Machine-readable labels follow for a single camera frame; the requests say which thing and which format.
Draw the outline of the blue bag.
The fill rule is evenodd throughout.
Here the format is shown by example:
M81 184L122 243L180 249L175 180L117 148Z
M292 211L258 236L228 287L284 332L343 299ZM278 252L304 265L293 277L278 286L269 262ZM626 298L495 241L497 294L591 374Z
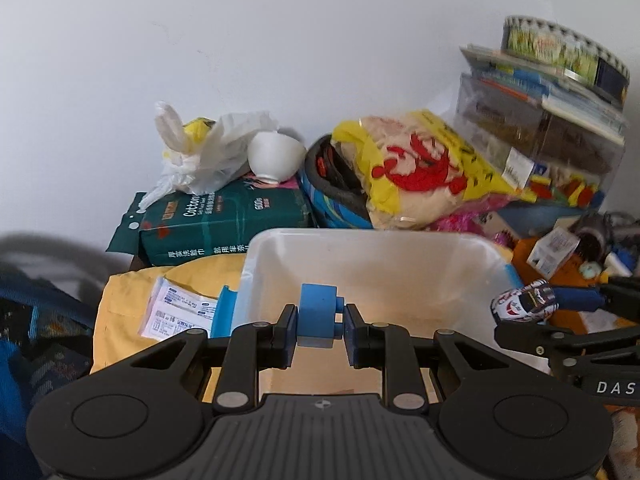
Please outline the blue bag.
M1 477L39 479L26 424L34 405L88 374L98 307L1 267Z

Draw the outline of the yellow cloth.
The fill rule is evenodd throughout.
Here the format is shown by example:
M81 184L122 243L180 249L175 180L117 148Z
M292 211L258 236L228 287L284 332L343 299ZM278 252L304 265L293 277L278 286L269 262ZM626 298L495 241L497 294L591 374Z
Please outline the yellow cloth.
M216 255L180 266L154 266L110 277L103 289L93 331L93 373L154 344L139 335L146 305L158 278L214 298L224 286L237 289L246 255Z

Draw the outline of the white toy race car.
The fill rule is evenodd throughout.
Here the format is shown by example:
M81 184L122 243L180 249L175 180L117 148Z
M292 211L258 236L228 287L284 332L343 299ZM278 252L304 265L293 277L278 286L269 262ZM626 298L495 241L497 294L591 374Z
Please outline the white toy race car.
M558 298L545 280L503 292L491 301L490 310L497 323L539 323L559 309Z

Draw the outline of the stack of books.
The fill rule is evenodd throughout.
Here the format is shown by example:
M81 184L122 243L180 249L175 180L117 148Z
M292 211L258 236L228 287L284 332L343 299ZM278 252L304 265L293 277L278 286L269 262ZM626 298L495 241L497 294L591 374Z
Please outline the stack of books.
M562 70L472 44L460 51L476 78L612 143L625 143L629 122L623 112Z

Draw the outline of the white plastic bag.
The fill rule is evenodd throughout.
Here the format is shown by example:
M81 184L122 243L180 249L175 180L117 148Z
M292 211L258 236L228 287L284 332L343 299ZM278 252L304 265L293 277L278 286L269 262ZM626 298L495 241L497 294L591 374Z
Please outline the white plastic bag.
M268 112L231 113L218 119L199 117L183 122L166 102L154 106L154 124L164 144L163 170L138 209L144 211L173 193L213 193L248 169L248 146L257 133L274 131Z

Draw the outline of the yellow red snack bag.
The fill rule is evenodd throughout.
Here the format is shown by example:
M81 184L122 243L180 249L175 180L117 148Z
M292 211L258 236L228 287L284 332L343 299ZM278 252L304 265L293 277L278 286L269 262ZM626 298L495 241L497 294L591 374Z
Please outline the yellow red snack bag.
M358 178L378 230L420 230L452 214L491 211L522 197L429 110L345 120L331 143Z

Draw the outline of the orange box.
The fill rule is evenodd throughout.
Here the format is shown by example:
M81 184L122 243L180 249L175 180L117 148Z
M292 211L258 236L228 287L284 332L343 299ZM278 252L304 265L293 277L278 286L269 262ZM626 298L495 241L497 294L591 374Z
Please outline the orange box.
M536 241L536 238L523 238L515 244L515 248L513 249L512 264L525 285L541 279L541 275L526 262ZM555 272L550 283L560 286L588 286L597 284L598 280L596 278L593 280L585 280L582 277L582 274L579 273L581 264L582 259L578 255L571 255L567 262ZM580 313L559 310L552 315L549 323L556 327L569 328L578 335L604 332L605 330L614 330L614 328L618 327L616 316L606 311Z

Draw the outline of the white plastic bin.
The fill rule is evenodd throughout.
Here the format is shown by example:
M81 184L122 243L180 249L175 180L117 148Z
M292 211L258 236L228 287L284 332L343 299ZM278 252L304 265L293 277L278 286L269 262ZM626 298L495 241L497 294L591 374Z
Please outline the white plastic bin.
M305 284L336 287L369 323L419 337L450 328L493 347L491 300L522 282L500 247L477 235L273 229L248 245L233 326L276 322Z

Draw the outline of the small white carton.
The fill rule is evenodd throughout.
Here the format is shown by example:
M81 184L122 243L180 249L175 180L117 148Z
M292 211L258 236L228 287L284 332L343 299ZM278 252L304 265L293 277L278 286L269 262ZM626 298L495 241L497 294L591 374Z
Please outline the small white carton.
M564 228L554 228L536 241L526 263L550 280L578 247L580 239Z

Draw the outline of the white paper packet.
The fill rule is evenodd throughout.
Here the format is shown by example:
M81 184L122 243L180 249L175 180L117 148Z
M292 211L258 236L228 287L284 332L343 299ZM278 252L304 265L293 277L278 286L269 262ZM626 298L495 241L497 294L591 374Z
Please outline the white paper packet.
M161 276L152 287L138 333L157 341L191 328L210 334L217 302L217 298L196 294Z

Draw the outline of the blue toy block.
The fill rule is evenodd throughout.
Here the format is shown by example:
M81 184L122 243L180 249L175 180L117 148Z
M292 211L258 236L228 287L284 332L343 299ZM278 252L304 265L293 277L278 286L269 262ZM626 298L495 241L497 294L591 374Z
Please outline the blue toy block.
M302 347L331 349L343 337L345 299L331 285L303 284L297 305L297 343Z

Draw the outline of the light blue small box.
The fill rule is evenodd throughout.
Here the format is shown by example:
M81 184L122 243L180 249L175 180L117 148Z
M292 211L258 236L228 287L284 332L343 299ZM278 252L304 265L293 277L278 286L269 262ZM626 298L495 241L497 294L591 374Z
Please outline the light blue small box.
M210 338L229 337L232 331L232 320L238 293L228 285L221 289L217 301L212 325L210 326Z

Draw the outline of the green tissue pack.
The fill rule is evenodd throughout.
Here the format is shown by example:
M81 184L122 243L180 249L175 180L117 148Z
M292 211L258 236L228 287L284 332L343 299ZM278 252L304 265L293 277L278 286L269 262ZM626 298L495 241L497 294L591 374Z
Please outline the green tissue pack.
M244 254L261 232L314 226L308 200L295 178L268 184L249 172L217 192L173 192L146 208L140 207L141 200L137 194L107 250L138 257L147 266Z

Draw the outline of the white bowl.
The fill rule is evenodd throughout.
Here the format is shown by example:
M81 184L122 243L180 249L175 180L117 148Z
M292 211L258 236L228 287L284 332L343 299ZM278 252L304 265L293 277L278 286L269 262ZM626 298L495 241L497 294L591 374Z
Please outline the white bowl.
M250 171L258 179L271 183L292 178L305 156L303 143L277 131L259 131L247 148Z

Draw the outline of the round decorated tin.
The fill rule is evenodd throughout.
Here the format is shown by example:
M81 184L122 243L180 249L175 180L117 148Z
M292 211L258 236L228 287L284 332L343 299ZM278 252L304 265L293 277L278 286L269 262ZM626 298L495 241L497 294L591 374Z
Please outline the round decorated tin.
M613 52L580 32L532 16L510 15L503 23L502 50L557 68L622 110L630 71Z

